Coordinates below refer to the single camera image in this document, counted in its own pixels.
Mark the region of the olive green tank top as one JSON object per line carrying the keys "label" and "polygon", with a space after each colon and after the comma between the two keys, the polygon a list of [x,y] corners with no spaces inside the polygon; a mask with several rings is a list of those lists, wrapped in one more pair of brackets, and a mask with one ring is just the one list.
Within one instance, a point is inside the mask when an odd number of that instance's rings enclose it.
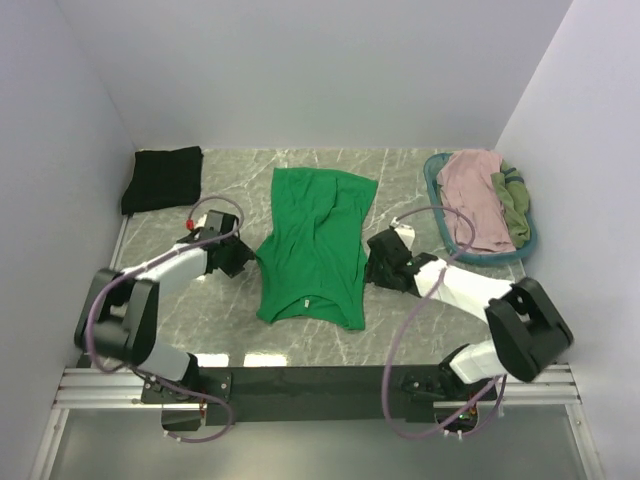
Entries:
{"label": "olive green tank top", "polygon": [[517,168],[503,160],[500,170],[491,174],[491,181],[502,204],[503,218],[511,242],[516,249],[520,249],[531,238],[531,227],[527,219],[530,195],[524,179]]}

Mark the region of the black folded tank top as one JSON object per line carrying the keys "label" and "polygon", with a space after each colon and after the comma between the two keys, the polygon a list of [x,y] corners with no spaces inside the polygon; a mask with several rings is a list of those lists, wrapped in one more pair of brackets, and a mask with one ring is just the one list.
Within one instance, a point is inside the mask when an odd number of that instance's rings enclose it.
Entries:
{"label": "black folded tank top", "polygon": [[201,196],[203,152],[199,146],[141,150],[120,202],[123,216],[193,205]]}

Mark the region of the pink tank top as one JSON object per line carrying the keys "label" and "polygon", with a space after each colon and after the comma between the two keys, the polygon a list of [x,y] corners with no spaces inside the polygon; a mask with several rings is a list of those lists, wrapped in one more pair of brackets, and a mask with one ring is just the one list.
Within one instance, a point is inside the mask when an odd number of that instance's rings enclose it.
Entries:
{"label": "pink tank top", "polygon": [[492,182],[502,161],[494,151],[464,149],[453,152],[437,174],[442,204],[462,213],[474,226],[475,239],[469,251],[476,254],[515,250]]}

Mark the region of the teal plastic basket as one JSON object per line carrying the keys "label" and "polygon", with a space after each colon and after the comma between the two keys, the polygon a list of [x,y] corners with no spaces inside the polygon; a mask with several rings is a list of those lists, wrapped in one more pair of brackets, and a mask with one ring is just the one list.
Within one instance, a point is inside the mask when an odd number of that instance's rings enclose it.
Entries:
{"label": "teal plastic basket", "polygon": [[[436,153],[430,156],[424,164],[423,173],[426,182],[428,197],[432,206],[441,205],[440,187],[437,182],[437,175],[448,162],[451,155],[451,152]],[[444,211],[436,209],[434,212],[434,216],[447,252],[450,255],[457,253],[458,245],[455,243],[449,233],[449,229],[447,228],[445,222]],[[477,266],[501,266],[523,260],[524,258],[528,257],[534,252],[537,246],[538,232],[534,219],[531,215],[531,211],[528,211],[526,213],[526,219],[530,227],[530,238],[524,243],[521,248],[513,252],[506,253],[464,252],[458,257],[458,260],[463,263]]]}

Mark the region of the aluminium frame rail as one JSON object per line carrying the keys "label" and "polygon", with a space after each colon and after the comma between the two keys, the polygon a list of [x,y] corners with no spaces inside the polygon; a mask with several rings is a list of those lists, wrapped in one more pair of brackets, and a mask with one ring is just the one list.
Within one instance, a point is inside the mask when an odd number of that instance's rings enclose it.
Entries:
{"label": "aluminium frame rail", "polygon": [[[141,401],[143,381],[128,370],[104,374],[95,369],[64,370],[52,404],[54,409],[122,410],[161,409],[161,404]],[[507,406],[578,405],[582,402],[567,364],[549,367],[534,382],[513,376],[506,380],[503,403]]]}

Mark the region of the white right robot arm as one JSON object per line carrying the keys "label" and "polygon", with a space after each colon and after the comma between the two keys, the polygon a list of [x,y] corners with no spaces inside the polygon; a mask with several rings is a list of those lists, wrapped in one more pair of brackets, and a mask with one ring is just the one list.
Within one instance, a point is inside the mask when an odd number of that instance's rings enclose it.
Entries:
{"label": "white right robot arm", "polygon": [[491,334],[441,363],[444,395],[460,399],[474,383],[505,374],[530,383],[573,345],[571,329],[539,282],[490,278],[432,254],[414,255],[414,238],[413,229],[404,225],[371,237],[366,281],[456,307],[487,324]]}

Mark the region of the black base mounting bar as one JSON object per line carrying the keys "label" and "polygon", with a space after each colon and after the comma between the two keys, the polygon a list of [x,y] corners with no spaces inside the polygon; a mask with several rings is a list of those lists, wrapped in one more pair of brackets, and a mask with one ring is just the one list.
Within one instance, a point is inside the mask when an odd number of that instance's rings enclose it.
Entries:
{"label": "black base mounting bar", "polygon": [[[236,422],[376,420],[382,410],[382,366],[201,368],[196,391],[217,397]],[[391,370],[392,417],[433,423],[439,402],[466,403],[486,384],[467,385],[436,365]]]}

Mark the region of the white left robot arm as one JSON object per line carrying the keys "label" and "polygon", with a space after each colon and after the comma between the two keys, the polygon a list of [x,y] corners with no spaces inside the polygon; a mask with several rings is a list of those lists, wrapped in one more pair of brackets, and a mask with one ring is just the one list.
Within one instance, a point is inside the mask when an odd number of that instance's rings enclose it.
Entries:
{"label": "white left robot arm", "polygon": [[75,345],[164,379],[176,401],[193,399],[201,384],[198,360],[158,340],[160,299],[215,270],[229,278],[241,273],[254,253],[241,240],[240,225],[238,216],[210,210],[201,226],[188,220],[189,233],[154,259],[120,271],[99,270],[74,332]]}

